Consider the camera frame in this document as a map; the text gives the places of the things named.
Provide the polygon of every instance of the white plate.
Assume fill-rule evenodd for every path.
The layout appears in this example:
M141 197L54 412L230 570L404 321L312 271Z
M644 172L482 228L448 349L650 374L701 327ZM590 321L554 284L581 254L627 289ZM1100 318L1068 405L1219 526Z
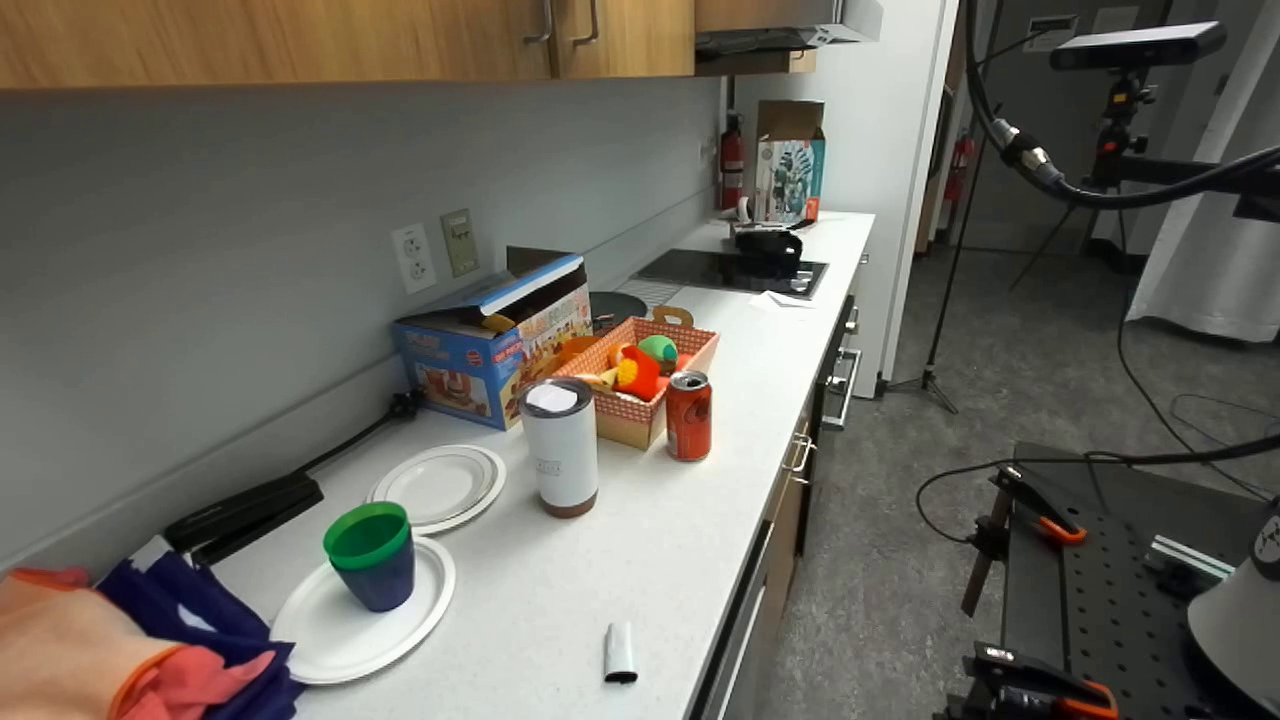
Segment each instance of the white plate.
M348 685L373 676L421 641L448 613L454 570L451 557L417 542L411 597L391 613L369 613L348 585L320 564L279 609L272 637L292 641L287 673L300 685Z
M478 445L443 445L391 468L377 499L404 504L417 538L451 531L503 491L508 466Z

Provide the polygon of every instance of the bottle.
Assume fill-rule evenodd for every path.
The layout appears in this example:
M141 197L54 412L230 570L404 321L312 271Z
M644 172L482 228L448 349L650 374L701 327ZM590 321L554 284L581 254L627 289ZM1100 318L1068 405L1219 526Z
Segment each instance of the bottle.
M714 208L737 214L743 194L748 194L748 149L743 149L743 129L737 114L727 114L727 125L720 134L720 151L714 151Z

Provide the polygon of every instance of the blue cloth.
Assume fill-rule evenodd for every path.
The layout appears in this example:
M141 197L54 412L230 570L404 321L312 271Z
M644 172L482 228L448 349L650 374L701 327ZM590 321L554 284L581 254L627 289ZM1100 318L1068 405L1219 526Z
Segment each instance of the blue cloth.
M98 593L149 637L205 646L223 658L223 666L244 666L269 650L274 652L274 659L234 701L206 715L274 720L295 711L292 703L304 690L287 676L292 646L274 646L269 626L206 570L191 570L174 551L162 551L149 574L122 560L98 579Z

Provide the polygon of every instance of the electric outlet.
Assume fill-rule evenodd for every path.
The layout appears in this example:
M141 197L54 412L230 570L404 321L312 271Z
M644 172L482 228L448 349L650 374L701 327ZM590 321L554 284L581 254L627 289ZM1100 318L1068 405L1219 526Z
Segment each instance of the electric outlet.
M443 254L448 254L448 268L451 278L470 278L478 271L478 254L477 254L477 237L470 237L470 214L443 214L438 217L438 231L443 231Z
M391 249L397 249L404 294L425 294L437 284L431 242L425 223L391 228Z

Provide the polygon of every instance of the upper cabinet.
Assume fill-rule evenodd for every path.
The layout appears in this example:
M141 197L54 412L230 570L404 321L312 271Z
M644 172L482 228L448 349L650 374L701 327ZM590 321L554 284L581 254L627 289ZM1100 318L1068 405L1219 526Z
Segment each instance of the upper cabinet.
M693 0L0 0L0 89L693 76Z
M757 33L828 24L846 0L696 0L696 33Z

